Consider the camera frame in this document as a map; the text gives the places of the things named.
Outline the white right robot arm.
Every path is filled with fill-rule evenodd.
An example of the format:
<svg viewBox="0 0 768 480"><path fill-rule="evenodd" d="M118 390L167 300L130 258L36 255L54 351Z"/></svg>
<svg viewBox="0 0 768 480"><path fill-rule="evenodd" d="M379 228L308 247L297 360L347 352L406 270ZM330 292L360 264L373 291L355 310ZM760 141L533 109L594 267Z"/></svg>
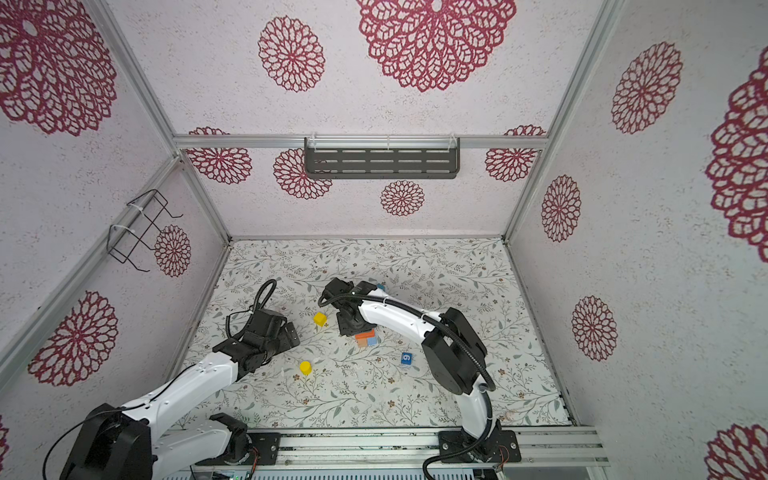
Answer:
<svg viewBox="0 0 768 480"><path fill-rule="evenodd" d="M318 305L337 310L340 334L387 328L420 345L434 380L455 398L461 430L444 432L438 460L445 463L509 461L510 437L493 412L496 384L487 370L487 348L464 314L449 308L428 312L399 301L382 288L332 279Z"/></svg>

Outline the orange wooden block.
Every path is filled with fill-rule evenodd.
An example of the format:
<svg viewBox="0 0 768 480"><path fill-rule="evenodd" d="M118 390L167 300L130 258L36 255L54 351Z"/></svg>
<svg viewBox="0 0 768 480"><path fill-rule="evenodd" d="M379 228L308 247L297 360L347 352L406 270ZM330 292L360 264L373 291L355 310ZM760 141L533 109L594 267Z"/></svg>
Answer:
<svg viewBox="0 0 768 480"><path fill-rule="evenodd" d="M368 330L368 331L365 331L365 332L358 333L358 334L354 335L354 338L357 339L357 340L359 340L359 339L368 339L368 338L373 338L373 337L375 337L375 329L371 329L371 330Z"/></svg>

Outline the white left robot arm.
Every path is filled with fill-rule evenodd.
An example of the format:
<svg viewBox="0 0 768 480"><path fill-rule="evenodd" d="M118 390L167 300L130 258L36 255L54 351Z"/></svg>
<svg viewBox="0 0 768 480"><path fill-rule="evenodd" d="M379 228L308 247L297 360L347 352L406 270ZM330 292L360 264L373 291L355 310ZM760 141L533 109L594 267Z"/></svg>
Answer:
<svg viewBox="0 0 768 480"><path fill-rule="evenodd" d="M227 338L172 380L120 407L102 404L74 430L63 479L163 479L201 461L239 465L253 454L247 425L217 413L187 429L172 427L202 401L299 346L292 322L272 310L252 313Z"/></svg>

